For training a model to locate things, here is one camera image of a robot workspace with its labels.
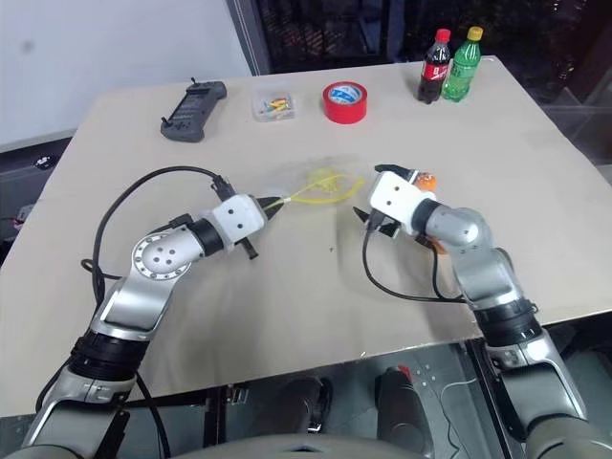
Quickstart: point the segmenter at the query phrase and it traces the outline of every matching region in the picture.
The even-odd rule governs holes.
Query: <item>black handheld controller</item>
[[[226,85],[221,81],[193,84],[174,109],[169,119],[162,117],[162,134],[167,139],[179,142],[199,142],[204,138],[204,125],[217,100],[228,95]]]

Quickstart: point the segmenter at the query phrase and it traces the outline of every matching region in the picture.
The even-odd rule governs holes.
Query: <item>tape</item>
[[[352,81],[332,83],[323,90],[323,105],[331,121],[352,124],[365,117],[367,91]]]

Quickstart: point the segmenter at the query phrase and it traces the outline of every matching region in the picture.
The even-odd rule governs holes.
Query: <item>sprite bottle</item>
[[[476,73],[476,67],[480,62],[480,46],[478,42],[482,38],[481,27],[470,27],[468,41],[455,53],[450,68],[450,76],[442,90],[442,97],[458,102],[466,96],[470,90],[471,79]]]

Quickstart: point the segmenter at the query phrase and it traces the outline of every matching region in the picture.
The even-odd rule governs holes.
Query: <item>beige tabletop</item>
[[[0,272],[0,415],[33,411],[45,381],[68,356],[92,314],[88,273],[104,211],[141,175],[199,165],[239,192],[290,192],[308,171],[331,164],[367,185],[328,207],[290,204],[241,250],[197,263],[149,347],[142,375],[155,396],[236,383],[340,361],[478,336],[463,305],[420,304],[370,285],[360,261],[366,206],[379,163],[434,173],[437,194],[478,209],[512,256],[544,323],[612,307],[612,188],[555,128],[496,58],[485,58],[461,103],[424,105],[412,93],[421,64],[396,64],[226,80],[202,142],[159,132],[185,85],[100,98],[79,127]],[[367,117],[328,121],[320,94],[351,79],[369,93]],[[282,84],[294,120],[261,123],[254,87]],[[101,266],[127,273],[130,251],[149,230],[186,211],[215,206],[204,176],[167,175],[140,189],[113,217]],[[431,255],[407,237],[375,238],[372,270],[398,291],[431,294]],[[453,288],[448,265],[443,288]]]

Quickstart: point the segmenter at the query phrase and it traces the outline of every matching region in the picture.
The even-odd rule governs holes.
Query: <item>yellow string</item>
[[[339,196],[334,196],[333,198],[299,198],[298,197],[300,194],[305,193],[306,191],[309,191],[316,186],[322,186],[326,182],[329,182],[335,179],[342,179],[342,178],[357,179],[357,180],[349,189],[347,189],[344,193],[340,194]],[[273,203],[265,206],[264,210],[268,210],[269,208],[273,208],[274,206],[280,206],[281,204],[284,204],[285,202],[313,204],[313,205],[325,205],[325,204],[339,203],[340,201],[344,201],[345,199],[348,199],[351,196],[355,195],[355,193],[357,193],[359,189],[363,186],[363,183],[364,183],[364,180],[361,177],[353,177],[353,176],[346,175],[346,174],[330,175],[328,177],[324,177],[315,182],[312,182],[311,184],[308,184],[301,190],[289,196],[289,198],[279,199],[278,201],[274,201]]]

